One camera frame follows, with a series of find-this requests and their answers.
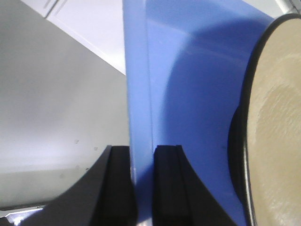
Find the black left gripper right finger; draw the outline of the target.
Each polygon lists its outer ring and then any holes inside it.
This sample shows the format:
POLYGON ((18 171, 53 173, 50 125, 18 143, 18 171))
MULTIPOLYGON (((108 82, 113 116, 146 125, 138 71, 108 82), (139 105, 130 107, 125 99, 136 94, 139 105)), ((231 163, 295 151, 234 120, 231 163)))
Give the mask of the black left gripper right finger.
POLYGON ((240 226, 197 174, 182 145, 154 151, 154 226, 240 226))

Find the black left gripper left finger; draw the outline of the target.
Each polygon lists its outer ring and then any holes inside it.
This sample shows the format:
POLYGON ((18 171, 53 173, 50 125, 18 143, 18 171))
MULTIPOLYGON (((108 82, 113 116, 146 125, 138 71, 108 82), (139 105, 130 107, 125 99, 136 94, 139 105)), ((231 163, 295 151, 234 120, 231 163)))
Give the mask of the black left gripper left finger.
POLYGON ((71 188, 23 226, 134 226, 137 207, 128 146, 107 146, 71 188))

